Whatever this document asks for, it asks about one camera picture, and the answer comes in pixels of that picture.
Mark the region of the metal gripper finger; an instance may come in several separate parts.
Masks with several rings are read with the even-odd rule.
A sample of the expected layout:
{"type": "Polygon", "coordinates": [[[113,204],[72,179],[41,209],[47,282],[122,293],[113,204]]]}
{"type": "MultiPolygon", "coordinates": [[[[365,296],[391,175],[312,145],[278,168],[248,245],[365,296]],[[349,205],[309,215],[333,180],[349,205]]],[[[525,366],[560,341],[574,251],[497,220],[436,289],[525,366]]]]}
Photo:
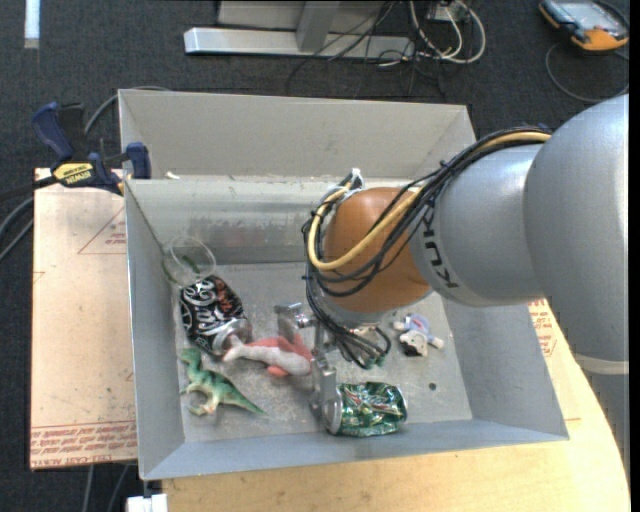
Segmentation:
{"type": "Polygon", "coordinates": [[[293,342],[301,329],[311,326],[311,319],[303,312],[301,302],[280,303],[274,306],[279,335],[293,342]]]}
{"type": "Polygon", "coordinates": [[[331,434],[337,434],[342,420],[342,396],[336,369],[327,361],[313,361],[311,367],[310,410],[331,434]]]}

